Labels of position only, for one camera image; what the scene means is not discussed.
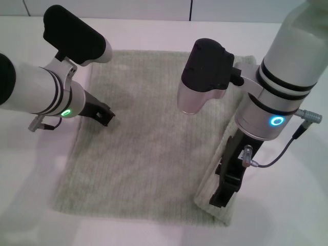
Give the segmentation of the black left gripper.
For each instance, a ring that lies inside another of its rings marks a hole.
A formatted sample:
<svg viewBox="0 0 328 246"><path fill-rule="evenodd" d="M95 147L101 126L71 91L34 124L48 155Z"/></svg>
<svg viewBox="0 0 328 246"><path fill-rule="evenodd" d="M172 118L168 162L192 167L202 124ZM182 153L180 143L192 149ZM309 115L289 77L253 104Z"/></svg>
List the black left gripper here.
<svg viewBox="0 0 328 246"><path fill-rule="evenodd" d="M85 91L85 105L79 113L79 116L94 119L101 125L107 127L115 114L107 104L99 101L89 92Z"/></svg>

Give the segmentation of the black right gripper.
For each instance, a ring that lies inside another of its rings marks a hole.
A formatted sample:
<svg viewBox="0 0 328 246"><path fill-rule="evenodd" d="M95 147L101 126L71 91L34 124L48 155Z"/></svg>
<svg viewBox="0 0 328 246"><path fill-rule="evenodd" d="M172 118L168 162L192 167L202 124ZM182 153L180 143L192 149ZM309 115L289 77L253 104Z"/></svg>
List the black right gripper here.
<svg viewBox="0 0 328 246"><path fill-rule="evenodd" d="M250 145L252 158L262 146L263 141L257 140L244 134L237 129L233 136L228 138L222 154L219 174L219 186L210 199L210 204L222 208L226 207L234 193L240 190L246 168L242 166L240 154L246 145Z"/></svg>

